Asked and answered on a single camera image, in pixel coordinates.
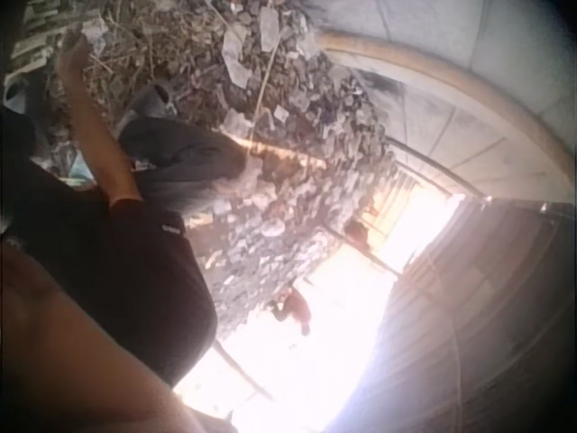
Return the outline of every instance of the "wall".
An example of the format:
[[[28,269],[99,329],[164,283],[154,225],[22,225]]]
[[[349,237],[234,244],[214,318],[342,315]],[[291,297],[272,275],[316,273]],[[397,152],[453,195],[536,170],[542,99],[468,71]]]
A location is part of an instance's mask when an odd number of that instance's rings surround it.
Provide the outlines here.
[[[441,58],[481,77],[543,122],[571,152],[577,143],[575,45],[543,2],[521,0],[306,0],[320,28],[370,36]],[[486,195],[573,202],[571,186],[535,146],[512,140],[424,89],[383,79],[357,61],[357,78],[388,135],[442,163]],[[415,157],[400,161],[452,192],[460,185]]]
[[[574,372],[574,220],[558,210],[461,204],[393,288],[371,365],[327,431],[455,431],[459,393],[461,431],[533,427]],[[453,312],[456,350],[447,316],[410,286]]]

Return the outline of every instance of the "rubble pile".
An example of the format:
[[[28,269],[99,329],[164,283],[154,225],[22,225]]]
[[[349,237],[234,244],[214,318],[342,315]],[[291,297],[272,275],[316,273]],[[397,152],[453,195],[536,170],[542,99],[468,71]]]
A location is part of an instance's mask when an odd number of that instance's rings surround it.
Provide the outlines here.
[[[110,1],[98,20],[87,78],[111,126],[165,78],[177,118],[254,143],[244,190],[187,220],[225,337],[338,246],[323,225],[341,230],[393,170],[384,127],[290,1]],[[49,90],[66,110],[56,79]]]

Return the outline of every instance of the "corrugated metal sheet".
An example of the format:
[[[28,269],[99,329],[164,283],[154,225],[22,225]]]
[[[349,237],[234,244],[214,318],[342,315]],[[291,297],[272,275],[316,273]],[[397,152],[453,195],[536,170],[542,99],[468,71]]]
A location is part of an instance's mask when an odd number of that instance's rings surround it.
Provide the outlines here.
[[[573,378],[572,212],[463,203],[397,284],[371,365],[327,430],[527,431]],[[460,389],[463,418],[455,418]]]

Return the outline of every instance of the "rock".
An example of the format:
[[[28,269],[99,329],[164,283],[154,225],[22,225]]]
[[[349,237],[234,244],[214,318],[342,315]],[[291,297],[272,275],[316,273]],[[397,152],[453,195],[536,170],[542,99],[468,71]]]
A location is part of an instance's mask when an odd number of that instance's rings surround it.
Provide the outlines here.
[[[208,258],[208,260],[206,261],[205,269],[210,269],[210,267],[213,265],[216,259],[222,255],[222,253],[223,250],[218,250],[212,253],[211,256]]]
[[[274,183],[259,180],[259,192],[251,197],[251,202],[261,212],[264,212],[269,204],[277,199],[276,187]]]
[[[285,233],[285,223],[280,221],[278,218],[266,221],[261,226],[261,233],[265,237],[277,237]]]
[[[356,113],[357,122],[359,124],[371,124],[372,123],[372,111],[369,104],[363,104],[361,108],[359,108]]]
[[[242,14],[238,15],[238,19],[244,25],[251,25],[252,17],[248,12],[243,12]]]
[[[246,88],[246,84],[252,76],[252,71],[245,68],[239,62],[239,59],[243,52],[243,43],[246,38],[247,30],[239,23],[234,23],[232,27],[234,31],[227,29],[224,34],[224,43],[221,54],[226,69],[228,70],[228,75],[233,84],[239,88]]]
[[[261,49],[271,52],[279,40],[279,13],[270,7],[261,8]]]
[[[259,11],[261,10],[261,2],[259,0],[252,0],[251,8],[249,9],[251,14],[258,15]]]
[[[308,100],[307,94],[298,88],[293,90],[292,94],[288,98],[288,101],[298,108],[301,113],[305,113],[308,110],[310,101]]]
[[[153,0],[154,6],[159,12],[168,12],[176,7],[175,0]]]
[[[290,113],[285,110],[282,106],[277,106],[274,109],[274,116],[279,119],[283,124],[287,121]]]
[[[254,193],[257,179],[262,174],[262,159],[251,155],[247,157],[246,168],[233,183],[234,194],[238,198],[247,198]]]
[[[246,120],[244,114],[237,113],[234,108],[228,110],[223,124],[220,125],[221,132],[237,138],[246,138],[251,131],[252,123]]]
[[[194,215],[193,217],[187,219],[185,223],[186,228],[196,228],[200,226],[206,226],[208,224],[213,224],[213,214],[208,212],[203,212],[201,214]]]
[[[334,154],[334,135],[329,134],[326,138],[325,142],[323,143],[323,153],[325,154],[326,158],[331,158]]]
[[[300,52],[307,60],[311,60],[319,52],[316,45],[315,35],[308,32],[301,39],[297,41],[297,51]]]
[[[99,16],[93,20],[82,23],[82,32],[86,35],[88,42],[92,47],[92,55],[100,57],[106,48],[105,33],[108,32],[108,26],[105,20]]]
[[[333,81],[334,91],[338,92],[341,88],[341,84],[344,79],[348,79],[351,76],[349,70],[343,66],[334,65],[328,71],[328,77]]]
[[[233,205],[231,205],[230,200],[220,198],[218,200],[215,200],[215,202],[213,203],[213,212],[217,216],[227,214],[231,210],[233,210]]]
[[[216,99],[218,99],[218,103],[220,106],[225,110],[229,110],[228,103],[226,102],[226,98],[224,97],[223,85],[219,84],[216,86]]]

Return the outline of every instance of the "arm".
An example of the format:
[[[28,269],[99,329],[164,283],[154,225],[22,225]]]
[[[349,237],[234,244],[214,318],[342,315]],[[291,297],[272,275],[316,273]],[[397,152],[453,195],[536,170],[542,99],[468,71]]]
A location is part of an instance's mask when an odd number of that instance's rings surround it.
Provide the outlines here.
[[[80,34],[74,40],[74,36],[67,34],[57,69],[69,101],[78,147],[109,206],[123,198],[142,200],[130,160],[96,111],[82,78],[89,53],[87,38]]]
[[[2,285],[3,379],[32,415],[60,430],[204,431],[37,262],[4,244]]]

